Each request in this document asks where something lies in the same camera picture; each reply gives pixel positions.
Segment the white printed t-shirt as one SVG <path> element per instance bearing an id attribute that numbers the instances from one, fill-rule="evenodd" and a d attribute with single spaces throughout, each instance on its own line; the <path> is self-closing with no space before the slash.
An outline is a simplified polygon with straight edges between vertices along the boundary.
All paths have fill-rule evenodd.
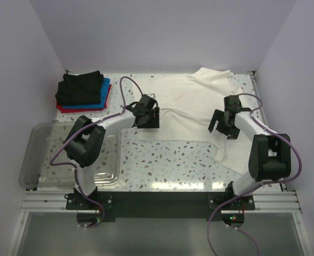
<path id="1" fill-rule="evenodd" d="M 160 127 L 140 129 L 138 137 L 145 141 L 208 142 L 217 147 L 216 163 L 243 174 L 252 146 L 242 132 L 229 140 L 218 131 L 208 131 L 215 110 L 224 109 L 224 97 L 242 93 L 230 83 L 233 73 L 200 68 L 194 74 L 136 78 L 134 98 L 141 93 L 154 94 L 160 107 Z"/>

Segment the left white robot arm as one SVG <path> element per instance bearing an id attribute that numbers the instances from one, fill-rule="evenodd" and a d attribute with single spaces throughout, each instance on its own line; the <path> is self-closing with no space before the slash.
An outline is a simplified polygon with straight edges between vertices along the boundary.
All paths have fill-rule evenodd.
<path id="1" fill-rule="evenodd" d="M 90 197 L 97 186 L 90 166 L 98 159 L 106 136 L 124 129 L 158 129 L 160 108 L 151 95 L 143 94 L 139 101 L 124 106 L 123 112 L 103 117 L 97 121 L 81 116 L 66 138 L 67 157 L 74 167 L 75 189 Z"/>

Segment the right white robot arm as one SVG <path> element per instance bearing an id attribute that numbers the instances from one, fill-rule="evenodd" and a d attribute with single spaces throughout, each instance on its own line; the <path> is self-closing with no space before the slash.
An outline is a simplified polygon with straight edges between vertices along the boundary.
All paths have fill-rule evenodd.
<path id="1" fill-rule="evenodd" d="M 265 127 L 252 116 L 252 109 L 243 107 L 238 95 L 224 98 L 224 110 L 216 109 L 208 131 L 217 130 L 229 140 L 243 133 L 251 142 L 248 171 L 225 188 L 223 200 L 249 196 L 252 189 L 268 182 L 277 182 L 291 173 L 290 138 Z"/>

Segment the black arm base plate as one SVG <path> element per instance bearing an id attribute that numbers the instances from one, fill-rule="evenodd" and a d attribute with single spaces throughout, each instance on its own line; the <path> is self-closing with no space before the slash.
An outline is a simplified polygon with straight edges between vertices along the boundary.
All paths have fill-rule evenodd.
<path id="1" fill-rule="evenodd" d="M 104 192 L 85 199 L 77 190 L 64 196 L 66 209 L 77 211 L 79 224 L 114 222 L 117 218 L 211 219 L 211 213 L 226 201 L 223 192 Z"/>

